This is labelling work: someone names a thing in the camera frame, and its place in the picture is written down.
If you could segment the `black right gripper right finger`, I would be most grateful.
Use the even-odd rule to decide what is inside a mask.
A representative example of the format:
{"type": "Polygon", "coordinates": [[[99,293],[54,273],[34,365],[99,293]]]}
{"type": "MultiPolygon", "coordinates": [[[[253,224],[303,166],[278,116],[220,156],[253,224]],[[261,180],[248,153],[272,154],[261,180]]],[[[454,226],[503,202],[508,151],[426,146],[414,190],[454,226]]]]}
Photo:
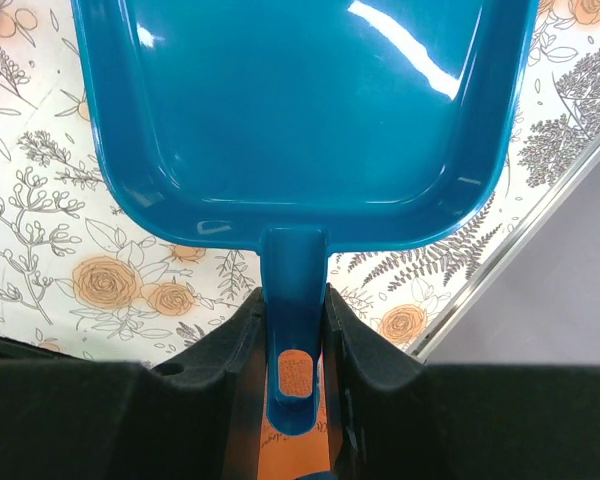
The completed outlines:
{"type": "Polygon", "coordinates": [[[427,365],[325,296],[331,469],[340,479],[600,479],[600,367],[427,365]]]}

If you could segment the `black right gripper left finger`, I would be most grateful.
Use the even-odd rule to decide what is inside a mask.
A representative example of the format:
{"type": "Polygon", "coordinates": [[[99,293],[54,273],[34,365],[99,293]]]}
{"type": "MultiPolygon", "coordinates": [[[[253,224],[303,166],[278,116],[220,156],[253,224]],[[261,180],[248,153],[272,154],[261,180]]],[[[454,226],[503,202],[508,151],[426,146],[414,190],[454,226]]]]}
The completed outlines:
{"type": "Polygon", "coordinates": [[[0,338],[0,479],[255,478],[265,333],[254,292],[153,368],[0,338]]]}

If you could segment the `blue plastic dustpan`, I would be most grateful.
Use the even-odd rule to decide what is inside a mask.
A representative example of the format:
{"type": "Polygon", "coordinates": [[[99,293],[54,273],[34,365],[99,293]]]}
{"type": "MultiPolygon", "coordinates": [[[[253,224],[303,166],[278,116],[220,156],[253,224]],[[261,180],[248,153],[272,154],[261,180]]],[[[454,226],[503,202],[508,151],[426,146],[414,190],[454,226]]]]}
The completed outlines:
{"type": "Polygon", "coordinates": [[[318,393],[332,254],[422,247],[465,225],[504,165],[534,1],[76,1],[100,171],[155,236],[259,255],[270,423],[318,393]]]}

